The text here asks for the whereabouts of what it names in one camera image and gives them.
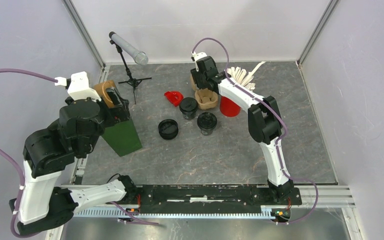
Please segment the brown paper bag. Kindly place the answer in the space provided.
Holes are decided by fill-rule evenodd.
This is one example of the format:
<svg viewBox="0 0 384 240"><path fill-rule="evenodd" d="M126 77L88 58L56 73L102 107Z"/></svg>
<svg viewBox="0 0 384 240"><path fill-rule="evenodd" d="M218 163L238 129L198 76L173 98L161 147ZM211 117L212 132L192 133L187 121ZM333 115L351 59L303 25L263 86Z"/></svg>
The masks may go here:
<svg viewBox="0 0 384 240"><path fill-rule="evenodd" d="M107 80L96 84L93 86L93 89L98 93L101 99L106 103L109 108L113 108L115 105L112 102L111 98L107 94L106 90L111 87L115 87L115 82L113 80Z"/></svg>

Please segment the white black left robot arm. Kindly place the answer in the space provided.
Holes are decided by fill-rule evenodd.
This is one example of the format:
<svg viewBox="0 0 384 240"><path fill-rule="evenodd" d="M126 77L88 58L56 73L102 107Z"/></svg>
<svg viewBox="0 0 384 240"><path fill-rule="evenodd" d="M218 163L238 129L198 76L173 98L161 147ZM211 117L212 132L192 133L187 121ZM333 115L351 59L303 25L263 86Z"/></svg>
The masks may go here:
<svg viewBox="0 0 384 240"><path fill-rule="evenodd" d="M107 88L106 93L113 107L90 96L78 100L68 97L59 118L25 140L23 193L9 202L17 214L15 223L21 237L62 226L88 208L136 200L138 188L127 175L81 190L56 186L66 166L90 154L106 128L130 119L129 101L114 87Z"/></svg>

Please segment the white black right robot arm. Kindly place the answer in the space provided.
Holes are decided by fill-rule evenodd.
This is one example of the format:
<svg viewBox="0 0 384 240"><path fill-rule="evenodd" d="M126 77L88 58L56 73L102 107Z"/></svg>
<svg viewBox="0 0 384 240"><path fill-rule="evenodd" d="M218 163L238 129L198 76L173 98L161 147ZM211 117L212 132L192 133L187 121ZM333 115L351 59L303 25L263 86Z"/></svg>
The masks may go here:
<svg viewBox="0 0 384 240"><path fill-rule="evenodd" d="M208 89L226 97L247 112L248 132L263 152L267 171L269 199L275 204L296 196L293 180L286 168L282 150L282 128L277 101L263 97L239 84L227 71L221 72L211 56L194 53L195 67L190 71L197 89Z"/></svg>

